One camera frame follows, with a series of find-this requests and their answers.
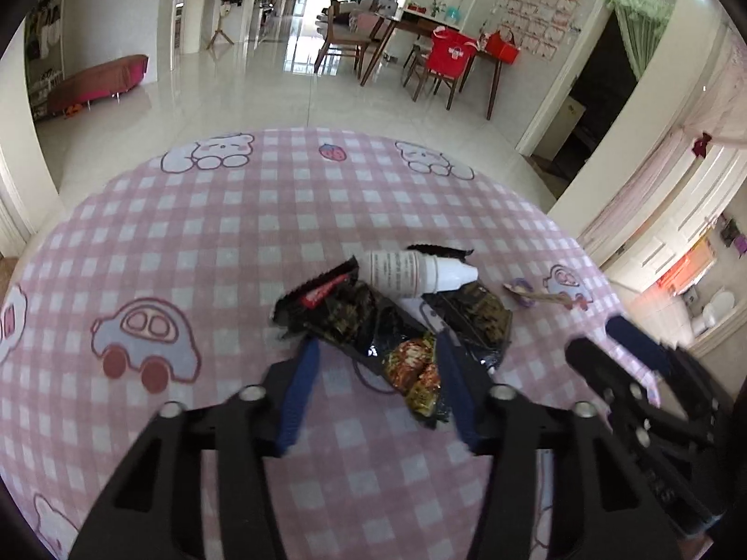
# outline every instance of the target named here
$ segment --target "wooden spoon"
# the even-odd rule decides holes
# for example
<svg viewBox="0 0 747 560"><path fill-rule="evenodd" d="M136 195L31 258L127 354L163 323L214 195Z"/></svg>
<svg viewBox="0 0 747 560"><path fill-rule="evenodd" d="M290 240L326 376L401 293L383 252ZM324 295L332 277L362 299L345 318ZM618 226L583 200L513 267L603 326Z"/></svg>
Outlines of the wooden spoon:
<svg viewBox="0 0 747 560"><path fill-rule="evenodd" d="M534 299L535 301L546 301L548 303L559 303L567 307L573 307L574 300L569 295L550 295L548 293L533 293L521 286L515 286L513 284L503 284L507 290L515 295L524 297L525 299Z"/></svg>

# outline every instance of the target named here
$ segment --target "screw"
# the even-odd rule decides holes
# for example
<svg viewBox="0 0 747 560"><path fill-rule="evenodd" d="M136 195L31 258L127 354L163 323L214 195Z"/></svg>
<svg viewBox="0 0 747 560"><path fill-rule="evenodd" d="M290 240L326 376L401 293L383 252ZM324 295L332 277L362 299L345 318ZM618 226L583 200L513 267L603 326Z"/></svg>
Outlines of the screw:
<svg viewBox="0 0 747 560"><path fill-rule="evenodd" d="M642 427L636 429L636 438L638 438L638 443L643 448L649 448L651 446L651 437L649 437L648 432Z"/></svg>
<svg viewBox="0 0 747 560"><path fill-rule="evenodd" d="M257 402L264 398L267 391L261 385L247 385L238 393L238 397L244 402Z"/></svg>
<svg viewBox="0 0 747 560"><path fill-rule="evenodd" d="M630 384L630 393L636 400L641 400L643 398L643 392L641 392L641 388L635 383Z"/></svg>
<svg viewBox="0 0 747 560"><path fill-rule="evenodd" d="M582 419L594 417L597 413L597 409L594 408L594 405L591 402L576 402L573 411Z"/></svg>
<svg viewBox="0 0 747 560"><path fill-rule="evenodd" d="M161 409L158 411L158 414L164 419L173 419L174 417L178 417L178 415L182 414L183 411L184 407L178 402L167 402L161 407Z"/></svg>
<svg viewBox="0 0 747 560"><path fill-rule="evenodd" d="M490 395L496 400L513 400L516 390L510 385L494 385L490 388Z"/></svg>

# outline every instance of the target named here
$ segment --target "white bottle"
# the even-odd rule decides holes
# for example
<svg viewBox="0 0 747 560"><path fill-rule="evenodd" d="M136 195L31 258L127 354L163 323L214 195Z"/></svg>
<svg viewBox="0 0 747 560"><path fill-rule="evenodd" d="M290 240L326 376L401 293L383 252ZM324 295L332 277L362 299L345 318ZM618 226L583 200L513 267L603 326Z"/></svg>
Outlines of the white bottle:
<svg viewBox="0 0 747 560"><path fill-rule="evenodd" d="M358 279L390 299L457 290L477 280L477 267L418 251L371 251L358 258Z"/></svg>

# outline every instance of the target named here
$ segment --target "blue gripper pad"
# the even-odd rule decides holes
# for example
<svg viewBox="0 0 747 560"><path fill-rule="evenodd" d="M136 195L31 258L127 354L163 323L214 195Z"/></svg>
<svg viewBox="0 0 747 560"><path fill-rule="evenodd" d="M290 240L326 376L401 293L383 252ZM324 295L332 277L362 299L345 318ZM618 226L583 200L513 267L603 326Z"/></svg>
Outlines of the blue gripper pad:
<svg viewBox="0 0 747 560"><path fill-rule="evenodd" d="M298 440L298 432L319 372L319 339L305 340L296 358L296 370L279 407L280 422L275 445L282 456Z"/></svg>
<svg viewBox="0 0 747 560"><path fill-rule="evenodd" d="M481 436L475 428L478 407L474 398L480 398L481 402L484 400L481 389L484 387L484 392L489 390L492 384L490 376L483 365L465 355L462 348L454 346L448 329L436 336L436 366L441 376L441 389L451 408L459 438L470 451L475 452ZM471 366L476 366L482 372L473 373Z"/></svg>
<svg viewBox="0 0 747 560"><path fill-rule="evenodd" d="M645 366L660 372L663 376L670 374L671 366L666 350L622 315L613 315L608 319L605 330L612 339L625 347Z"/></svg>

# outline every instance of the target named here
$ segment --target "green curtain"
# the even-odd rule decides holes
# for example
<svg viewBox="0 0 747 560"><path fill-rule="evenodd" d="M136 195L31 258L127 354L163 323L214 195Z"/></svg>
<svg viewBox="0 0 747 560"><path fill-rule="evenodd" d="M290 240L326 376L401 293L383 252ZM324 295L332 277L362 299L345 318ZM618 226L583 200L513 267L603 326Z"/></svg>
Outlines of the green curtain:
<svg viewBox="0 0 747 560"><path fill-rule="evenodd" d="M606 0L606 5L615 11L630 67L640 80L674 7L662 0Z"/></svg>

